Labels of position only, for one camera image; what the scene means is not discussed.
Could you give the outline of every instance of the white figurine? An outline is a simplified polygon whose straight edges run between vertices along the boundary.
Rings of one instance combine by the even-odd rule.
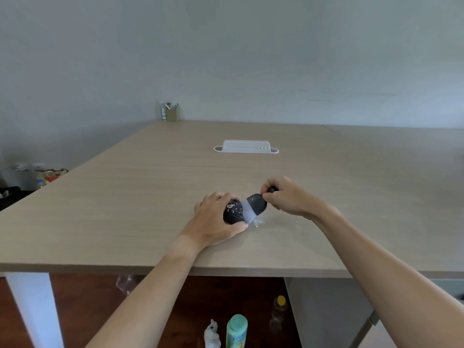
[[[220,348],[221,341],[219,340],[218,323],[211,319],[211,325],[205,330],[205,348]]]

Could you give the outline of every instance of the yellow cap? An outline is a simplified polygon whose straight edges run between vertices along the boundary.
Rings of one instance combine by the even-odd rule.
[[[278,296],[277,297],[277,304],[279,304],[280,306],[285,305],[285,302],[286,302],[286,300],[285,300],[284,296]]]

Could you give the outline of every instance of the green bottle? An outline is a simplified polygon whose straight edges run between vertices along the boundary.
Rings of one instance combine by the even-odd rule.
[[[247,338],[248,320],[240,314],[232,316],[227,323],[226,348],[245,348]]]

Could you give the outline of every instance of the forearm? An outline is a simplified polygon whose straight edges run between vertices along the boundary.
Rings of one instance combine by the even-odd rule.
[[[108,319],[87,348],[153,348],[200,250],[180,236]]]
[[[464,307],[412,267],[324,207],[311,219],[359,282],[398,348],[461,347]]]

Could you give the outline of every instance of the left hand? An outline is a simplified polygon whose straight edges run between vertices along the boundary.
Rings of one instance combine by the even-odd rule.
[[[227,225],[223,220],[225,207],[232,199],[240,200],[230,193],[205,195],[202,202],[195,204],[195,216],[185,225],[181,235],[189,236],[201,251],[246,230],[245,222]]]

